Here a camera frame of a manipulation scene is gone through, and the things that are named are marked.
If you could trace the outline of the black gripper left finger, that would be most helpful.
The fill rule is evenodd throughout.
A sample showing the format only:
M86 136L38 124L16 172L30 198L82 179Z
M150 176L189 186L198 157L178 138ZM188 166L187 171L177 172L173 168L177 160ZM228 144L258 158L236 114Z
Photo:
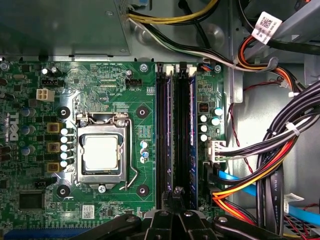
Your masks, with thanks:
M179 192L164 192L162 209L148 211L141 219L126 213L92 229L93 240L178 240Z

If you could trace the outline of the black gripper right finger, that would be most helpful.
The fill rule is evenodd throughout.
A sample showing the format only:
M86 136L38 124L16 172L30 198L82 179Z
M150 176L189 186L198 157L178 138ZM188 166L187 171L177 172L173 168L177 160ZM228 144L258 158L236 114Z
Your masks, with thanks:
M184 205L185 189L175 187L175 199L181 203L175 214L176 240L284 240L256 225L242 221L230 215L220 215L208 221L195 210Z

